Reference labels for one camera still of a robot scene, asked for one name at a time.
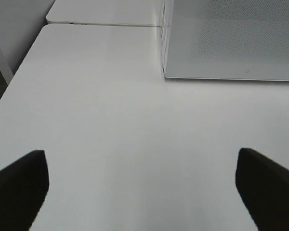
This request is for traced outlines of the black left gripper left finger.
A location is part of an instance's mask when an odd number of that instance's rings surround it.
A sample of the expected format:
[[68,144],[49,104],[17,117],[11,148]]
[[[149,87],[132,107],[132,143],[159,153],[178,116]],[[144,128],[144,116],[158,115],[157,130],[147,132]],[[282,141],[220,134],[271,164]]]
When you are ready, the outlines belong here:
[[0,231],[31,228],[49,190],[43,150],[34,150],[0,170]]

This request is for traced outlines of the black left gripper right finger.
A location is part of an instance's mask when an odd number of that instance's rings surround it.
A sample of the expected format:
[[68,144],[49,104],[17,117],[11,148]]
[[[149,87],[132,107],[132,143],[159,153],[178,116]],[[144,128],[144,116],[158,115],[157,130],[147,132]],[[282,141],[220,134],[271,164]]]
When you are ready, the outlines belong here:
[[238,153],[235,185],[260,231],[289,231],[289,170],[251,148]]

